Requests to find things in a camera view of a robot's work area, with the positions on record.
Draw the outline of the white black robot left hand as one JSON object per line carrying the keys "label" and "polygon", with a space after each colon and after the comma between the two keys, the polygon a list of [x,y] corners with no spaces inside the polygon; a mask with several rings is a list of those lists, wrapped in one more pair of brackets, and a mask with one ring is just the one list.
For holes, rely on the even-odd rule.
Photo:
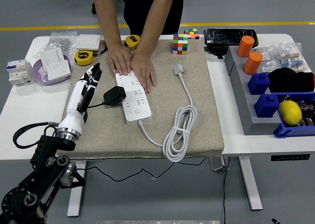
{"label": "white black robot left hand", "polygon": [[84,116],[101,75],[100,63],[96,63],[76,82],[66,108],[66,117],[58,126],[58,133],[63,131],[74,131],[76,134],[82,133]]}

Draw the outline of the person's right hand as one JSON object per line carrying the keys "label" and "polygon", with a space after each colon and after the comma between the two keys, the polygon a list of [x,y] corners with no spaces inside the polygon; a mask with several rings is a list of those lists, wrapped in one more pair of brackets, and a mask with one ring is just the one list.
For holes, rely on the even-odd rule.
{"label": "person's right hand", "polygon": [[122,45],[108,47],[107,61],[113,74],[127,75],[131,71],[132,53]]}

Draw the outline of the person's left hand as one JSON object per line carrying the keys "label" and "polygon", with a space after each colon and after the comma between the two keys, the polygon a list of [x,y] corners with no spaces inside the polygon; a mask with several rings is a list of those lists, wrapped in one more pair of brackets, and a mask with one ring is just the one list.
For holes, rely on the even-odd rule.
{"label": "person's left hand", "polygon": [[131,59],[131,69],[135,72],[145,94],[150,93],[151,85],[156,86],[157,84],[154,67],[150,62],[150,57],[136,52]]}

